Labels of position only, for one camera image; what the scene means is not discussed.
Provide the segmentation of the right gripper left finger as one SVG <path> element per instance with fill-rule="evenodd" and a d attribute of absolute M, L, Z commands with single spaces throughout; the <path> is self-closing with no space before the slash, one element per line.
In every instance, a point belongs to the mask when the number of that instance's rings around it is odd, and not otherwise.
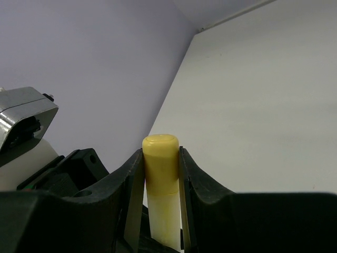
<path fill-rule="evenodd" d="M 71 197 L 45 190 L 1 192 L 1 252 L 112 252 L 142 162 L 137 150 Z"/>

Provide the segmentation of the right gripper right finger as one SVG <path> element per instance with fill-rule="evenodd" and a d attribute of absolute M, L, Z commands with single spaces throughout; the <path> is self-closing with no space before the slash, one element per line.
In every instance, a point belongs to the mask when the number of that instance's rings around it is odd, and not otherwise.
<path fill-rule="evenodd" d="M 336 195 L 236 193 L 179 150 L 186 252 L 336 252 Z"/>

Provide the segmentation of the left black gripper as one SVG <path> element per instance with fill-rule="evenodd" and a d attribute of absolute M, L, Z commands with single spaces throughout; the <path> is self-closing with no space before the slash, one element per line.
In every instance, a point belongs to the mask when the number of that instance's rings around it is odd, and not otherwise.
<path fill-rule="evenodd" d="M 61 155 L 22 181 L 17 190 L 45 190 L 71 197 L 109 174 L 93 148 Z"/>

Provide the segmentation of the yellow highlighter pen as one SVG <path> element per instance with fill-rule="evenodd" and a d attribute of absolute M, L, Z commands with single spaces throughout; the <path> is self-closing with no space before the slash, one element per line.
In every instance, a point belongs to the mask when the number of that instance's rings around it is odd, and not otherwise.
<path fill-rule="evenodd" d="M 151 237 L 164 246 L 181 250 L 181 214 L 179 193 L 147 195 Z"/>

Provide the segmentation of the yellow pen cap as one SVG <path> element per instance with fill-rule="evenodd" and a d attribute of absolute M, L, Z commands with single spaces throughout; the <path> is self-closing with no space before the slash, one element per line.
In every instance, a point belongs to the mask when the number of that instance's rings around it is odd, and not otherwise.
<path fill-rule="evenodd" d="M 179 141 L 171 134 L 147 136 L 142 143 L 146 190 L 164 196 L 179 191 Z"/>

